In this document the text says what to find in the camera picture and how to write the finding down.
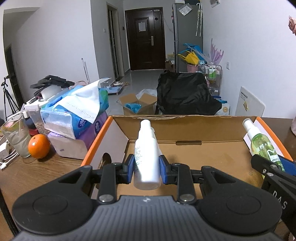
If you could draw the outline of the glass cup with straw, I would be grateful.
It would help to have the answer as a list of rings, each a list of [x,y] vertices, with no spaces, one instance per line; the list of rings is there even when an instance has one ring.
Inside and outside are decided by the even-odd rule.
[[[30,156],[28,145],[31,136],[22,113],[18,112],[11,116],[2,125],[1,132],[22,158]]]

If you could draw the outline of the black device stack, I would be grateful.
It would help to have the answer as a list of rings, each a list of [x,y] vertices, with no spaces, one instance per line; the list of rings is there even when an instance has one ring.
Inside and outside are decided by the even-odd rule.
[[[74,82],[68,81],[65,78],[48,75],[39,80],[37,83],[30,85],[30,88],[36,89],[34,92],[35,97],[41,96],[42,99],[46,100],[61,92],[63,89],[68,90],[69,87],[74,84]]]

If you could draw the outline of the open cardboard box on floor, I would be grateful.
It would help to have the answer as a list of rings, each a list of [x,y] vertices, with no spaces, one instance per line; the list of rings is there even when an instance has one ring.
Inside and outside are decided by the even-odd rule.
[[[118,103],[123,108],[124,115],[150,115],[154,114],[154,105],[157,98],[144,93],[140,98],[131,93],[119,98]]]

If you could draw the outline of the clear food container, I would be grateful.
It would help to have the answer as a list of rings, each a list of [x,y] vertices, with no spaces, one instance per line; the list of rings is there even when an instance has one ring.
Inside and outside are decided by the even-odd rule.
[[[48,135],[49,130],[45,129],[44,122],[41,117],[41,108],[48,103],[47,100],[36,100],[32,103],[27,102],[25,104],[25,110],[28,112],[29,117],[32,119],[38,132],[43,135]]]

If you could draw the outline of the metal storage cart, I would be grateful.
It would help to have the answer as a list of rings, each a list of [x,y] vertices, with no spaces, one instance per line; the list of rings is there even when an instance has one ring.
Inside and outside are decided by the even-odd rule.
[[[204,75],[210,94],[219,96],[222,84],[222,66],[203,64],[198,66],[198,70]]]

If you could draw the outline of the yellow bag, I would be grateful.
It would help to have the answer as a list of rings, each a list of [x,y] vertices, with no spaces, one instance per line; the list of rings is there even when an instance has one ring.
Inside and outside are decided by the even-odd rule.
[[[178,56],[189,65],[197,66],[199,64],[199,58],[195,52],[186,51],[187,55],[178,54]]]

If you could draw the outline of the dark brown entrance door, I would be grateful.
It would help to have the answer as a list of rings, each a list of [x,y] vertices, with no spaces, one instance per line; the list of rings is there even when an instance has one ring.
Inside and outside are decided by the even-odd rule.
[[[163,9],[125,11],[131,71],[164,69],[166,60]]]

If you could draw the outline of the orange cardboard box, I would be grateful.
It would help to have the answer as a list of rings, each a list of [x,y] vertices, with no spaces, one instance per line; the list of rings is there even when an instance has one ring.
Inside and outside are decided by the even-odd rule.
[[[122,162],[134,152],[140,122],[145,116],[110,116],[82,165],[97,169],[104,154],[112,162]],[[170,163],[191,169],[212,166],[253,186],[260,187],[262,176],[251,167],[251,154],[244,141],[246,131],[241,116],[151,115],[161,153]]]

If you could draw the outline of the orange fruit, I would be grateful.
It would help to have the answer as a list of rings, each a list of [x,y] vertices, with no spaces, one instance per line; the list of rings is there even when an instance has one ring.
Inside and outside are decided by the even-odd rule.
[[[43,159],[50,151],[50,142],[43,134],[33,136],[28,144],[28,151],[35,159]]]

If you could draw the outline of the black bag on chair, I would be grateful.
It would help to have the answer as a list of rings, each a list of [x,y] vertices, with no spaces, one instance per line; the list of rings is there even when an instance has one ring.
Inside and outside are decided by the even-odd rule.
[[[215,115],[222,103],[210,94],[202,73],[165,71],[158,78],[157,109],[172,115]]]

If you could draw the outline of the white board against wall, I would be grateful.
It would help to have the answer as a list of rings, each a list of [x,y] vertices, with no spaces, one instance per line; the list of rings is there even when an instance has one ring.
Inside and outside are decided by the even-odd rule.
[[[235,111],[236,116],[262,117],[265,105],[245,87],[241,87]]]

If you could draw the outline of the green spray bottle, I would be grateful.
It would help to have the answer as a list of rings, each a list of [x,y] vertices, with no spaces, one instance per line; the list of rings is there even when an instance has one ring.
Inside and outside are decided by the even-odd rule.
[[[261,133],[260,129],[254,125],[250,118],[246,118],[242,125],[245,128],[247,136],[250,140],[250,149],[252,154],[257,154],[268,159],[274,164],[277,164],[280,169],[285,172],[285,168],[269,138]]]

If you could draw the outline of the white spray bottle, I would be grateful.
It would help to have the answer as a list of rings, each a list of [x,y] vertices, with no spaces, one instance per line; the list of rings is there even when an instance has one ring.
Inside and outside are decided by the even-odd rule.
[[[133,185],[140,190],[154,190],[160,187],[159,156],[161,151],[158,146],[154,129],[149,120],[140,122],[138,139],[134,146],[134,178]]]

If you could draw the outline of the dried pink roses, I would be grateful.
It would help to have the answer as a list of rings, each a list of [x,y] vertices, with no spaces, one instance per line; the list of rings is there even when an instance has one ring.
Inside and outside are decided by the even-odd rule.
[[[289,16],[288,27],[294,35],[296,35],[296,20]]]

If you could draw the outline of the blue tissue pack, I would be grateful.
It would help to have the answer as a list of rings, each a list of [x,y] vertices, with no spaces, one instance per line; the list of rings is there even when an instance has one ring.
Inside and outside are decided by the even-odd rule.
[[[41,118],[46,130],[77,139],[97,117],[109,107],[108,92],[100,87],[104,78],[88,85],[78,85],[41,108]]]

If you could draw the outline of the grey refrigerator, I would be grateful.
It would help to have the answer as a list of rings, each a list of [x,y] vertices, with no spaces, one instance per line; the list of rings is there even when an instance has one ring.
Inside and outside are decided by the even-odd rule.
[[[175,71],[187,72],[186,63],[178,56],[185,55],[187,46],[184,44],[198,45],[203,49],[203,34],[196,33],[199,6],[194,4],[173,3],[173,24],[174,24],[174,54]]]

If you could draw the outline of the purple tissue pack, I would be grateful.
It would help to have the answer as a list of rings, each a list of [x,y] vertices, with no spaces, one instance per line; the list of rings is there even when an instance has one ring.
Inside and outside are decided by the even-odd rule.
[[[83,160],[106,120],[107,113],[103,112],[78,139],[67,138],[53,132],[48,134],[48,139],[59,156]]]

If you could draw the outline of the blue pet feeder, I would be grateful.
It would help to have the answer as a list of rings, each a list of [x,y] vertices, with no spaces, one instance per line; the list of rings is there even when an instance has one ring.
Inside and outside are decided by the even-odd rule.
[[[113,82],[110,86],[108,86],[107,92],[109,95],[116,94],[118,95],[124,87],[124,83],[120,81]]]

